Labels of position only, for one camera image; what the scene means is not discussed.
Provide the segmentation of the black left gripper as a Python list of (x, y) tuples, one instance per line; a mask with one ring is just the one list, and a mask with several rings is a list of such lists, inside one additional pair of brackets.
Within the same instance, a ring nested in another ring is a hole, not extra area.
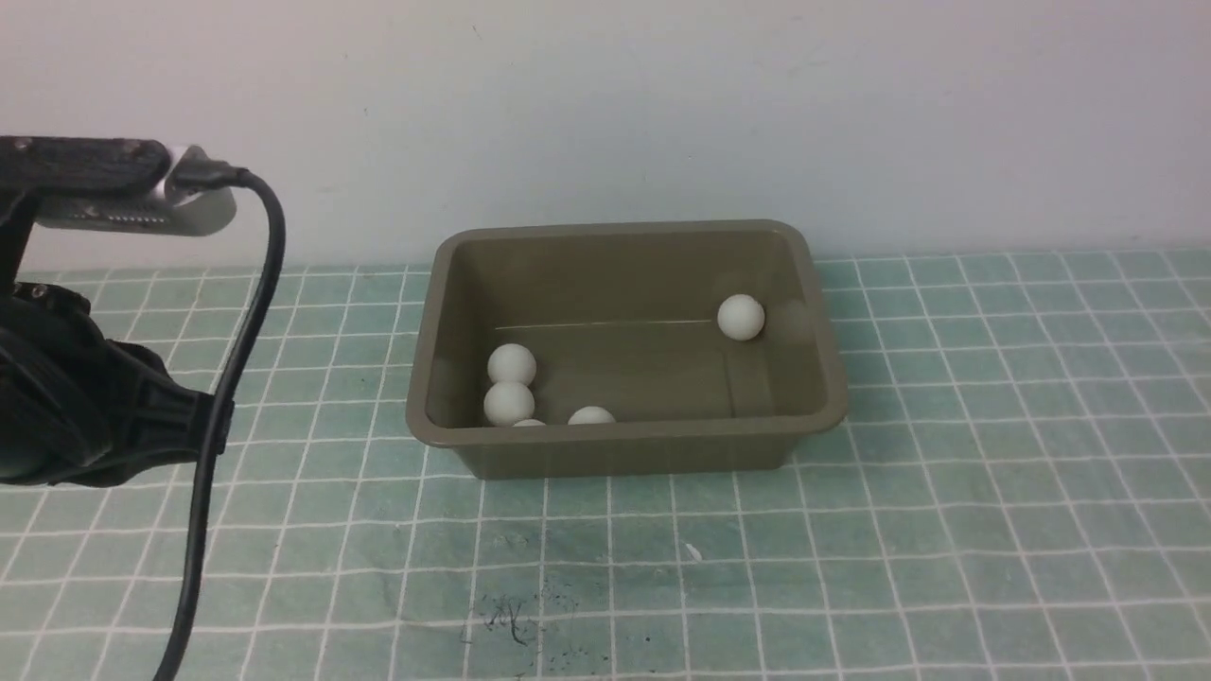
[(70, 288), (15, 284), (1, 298), (1, 481), (105, 488), (199, 460), (231, 397), (193, 391), (147, 347), (108, 340)]

